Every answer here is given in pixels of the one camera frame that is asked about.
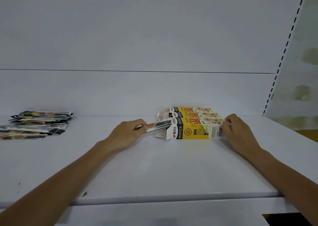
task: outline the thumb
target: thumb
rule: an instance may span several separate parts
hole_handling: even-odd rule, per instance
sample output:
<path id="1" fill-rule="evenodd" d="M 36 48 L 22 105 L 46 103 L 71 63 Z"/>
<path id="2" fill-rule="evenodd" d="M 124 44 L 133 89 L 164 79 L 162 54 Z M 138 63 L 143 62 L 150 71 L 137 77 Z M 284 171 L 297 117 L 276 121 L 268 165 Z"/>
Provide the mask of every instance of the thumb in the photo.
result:
<path id="1" fill-rule="evenodd" d="M 225 137 L 228 138 L 229 136 L 233 135 L 233 132 L 230 128 L 230 125 L 232 125 L 230 122 L 224 120 L 222 124 L 222 129 L 224 131 Z"/>
<path id="2" fill-rule="evenodd" d="M 137 136 L 141 136 L 142 134 L 145 134 L 145 132 L 148 130 L 147 126 L 143 126 L 140 129 L 136 130 L 135 133 L 137 134 Z"/>

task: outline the pile of packets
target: pile of packets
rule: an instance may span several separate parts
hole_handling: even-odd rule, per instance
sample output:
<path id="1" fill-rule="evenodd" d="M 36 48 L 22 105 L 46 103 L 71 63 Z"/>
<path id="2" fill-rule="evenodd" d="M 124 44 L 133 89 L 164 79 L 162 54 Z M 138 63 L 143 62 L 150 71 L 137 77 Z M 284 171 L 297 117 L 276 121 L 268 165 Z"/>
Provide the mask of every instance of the pile of packets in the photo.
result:
<path id="1" fill-rule="evenodd" d="M 147 132 L 169 139 L 224 139 L 224 118 L 211 108 L 169 107 L 158 113 L 158 122 L 148 124 Z"/>
<path id="2" fill-rule="evenodd" d="M 42 140 L 65 132 L 72 112 L 24 111 L 0 126 L 0 140 Z"/>

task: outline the person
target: person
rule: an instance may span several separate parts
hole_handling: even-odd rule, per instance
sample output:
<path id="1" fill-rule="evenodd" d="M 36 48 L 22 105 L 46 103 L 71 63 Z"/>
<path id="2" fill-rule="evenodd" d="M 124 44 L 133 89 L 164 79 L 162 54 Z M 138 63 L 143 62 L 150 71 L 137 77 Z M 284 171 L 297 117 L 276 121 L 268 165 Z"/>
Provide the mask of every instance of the person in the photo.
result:
<path id="1" fill-rule="evenodd" d="M 253 164 L 313 226 L 318 226 L 318 185 L 262 149 L 249 126 L 235 114 L 225 118 L 222 128 L 234 150 Z M 122 122 L 105 140 L 4 210 L 0 225 L 54 225 L 98 167 L 146 130 L 142 119 Z"/>

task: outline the black line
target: black line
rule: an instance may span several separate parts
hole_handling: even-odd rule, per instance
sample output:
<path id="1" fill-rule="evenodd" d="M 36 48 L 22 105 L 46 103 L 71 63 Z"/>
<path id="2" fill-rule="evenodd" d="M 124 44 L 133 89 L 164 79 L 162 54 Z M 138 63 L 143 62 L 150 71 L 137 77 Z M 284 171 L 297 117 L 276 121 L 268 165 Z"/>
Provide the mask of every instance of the black line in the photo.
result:
<path id="1" fill-rule="evenodd" d="M 119 70 L 69 70 L 69 69 L 9 69 L 0 70 L 18 70 L 18 71 L 88 71 L 88 72 L 184 72 L 184 73 L 251 73 L 251 74 L 275 74 L 274 72 L 187 72 L 187 71 L 119 71 Z"/>

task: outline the finger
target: finger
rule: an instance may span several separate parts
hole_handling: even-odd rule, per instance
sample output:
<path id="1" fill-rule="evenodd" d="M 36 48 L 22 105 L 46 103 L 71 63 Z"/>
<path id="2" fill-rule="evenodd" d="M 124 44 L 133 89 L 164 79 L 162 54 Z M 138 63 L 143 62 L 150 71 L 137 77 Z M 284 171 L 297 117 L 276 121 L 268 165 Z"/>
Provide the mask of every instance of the finger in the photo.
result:
<path id="1" fill-rule="evenodd" d="M 233 121 L 237 121 L 237 118 L 236 114 L 230 114 L 225 118 L 225 120 L 232 123 Z"/>
<path id="2" fill-rule="evenodd" d="M 231 125 L 230 122 L 224 120 L 223 124 L 221 126 L 223 131 L 224 131 L 224 135 L 225 135 L 226 138 L 228 138 L 229 136 L 233 135 L 233 132 L 232 132 L 232 130 L 230 128 L 230 125 Z"/>
<path id="3" fill-rule="evenodd" d="M 135 131 L 137 138 L 139 138 L 142 134 L 145 134 L 145 132 L 148 130 L 147 126 L 143 126 L 140 129 L 138 129 L 137 131 Z"/>
<path id="4" fill-rule="evenodd" d="M 129 123 L 129 127 L 130 127 L 131 129 L 136 128 L 138 125 L 143 125 L 143 126 L 147 125 L 147 123 L 146 123 L 143 119 L 138 119 L 138 120 L 129 121 L 128 123 Z"/>

